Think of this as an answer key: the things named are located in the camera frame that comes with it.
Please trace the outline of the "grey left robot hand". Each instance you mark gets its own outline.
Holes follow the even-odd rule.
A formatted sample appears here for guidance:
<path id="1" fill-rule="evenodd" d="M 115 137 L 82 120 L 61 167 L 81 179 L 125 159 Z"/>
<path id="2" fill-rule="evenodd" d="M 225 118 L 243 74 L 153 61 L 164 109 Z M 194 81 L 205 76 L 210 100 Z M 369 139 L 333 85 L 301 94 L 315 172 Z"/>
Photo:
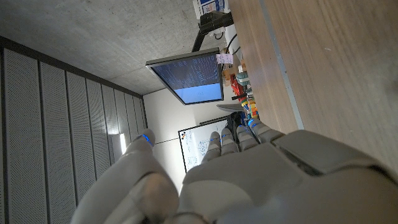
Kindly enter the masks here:
<path id="1" fill-rule="evenodd" d="M 210 135 L 177 189 L 144 130 L 87 191 L 73 223 L 396 223 L 397 174 L 306 130 L 258 119 Z"/>

